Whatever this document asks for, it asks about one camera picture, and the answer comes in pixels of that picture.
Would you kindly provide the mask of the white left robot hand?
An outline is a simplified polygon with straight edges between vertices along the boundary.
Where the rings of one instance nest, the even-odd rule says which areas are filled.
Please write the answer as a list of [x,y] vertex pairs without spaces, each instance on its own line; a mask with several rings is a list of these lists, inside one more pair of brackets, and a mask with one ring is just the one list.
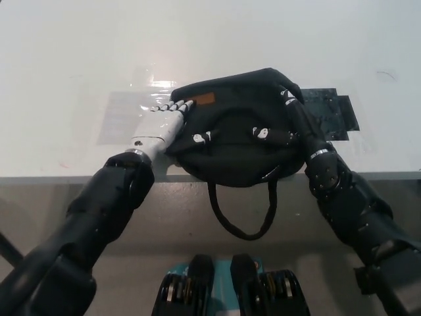
[[152,107],[138,125],[126,151],[154,160],[160,153],[178,155],[210,145],[219,137],[219,130],[196,133],[184,130],[194,107],[194,100],[170,101]]

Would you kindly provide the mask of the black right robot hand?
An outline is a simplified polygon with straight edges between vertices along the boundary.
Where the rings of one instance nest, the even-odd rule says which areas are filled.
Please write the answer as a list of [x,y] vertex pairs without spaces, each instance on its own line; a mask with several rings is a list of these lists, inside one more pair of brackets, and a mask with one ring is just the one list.
[[280,100],[286,109],[288,122],[291,123],[290,130],[254,127],[254,139],[278,147],[299,146],[305,158],[309,159],[335,151],[333,145],[326,141],[315,119],[290,90],[281,87]]

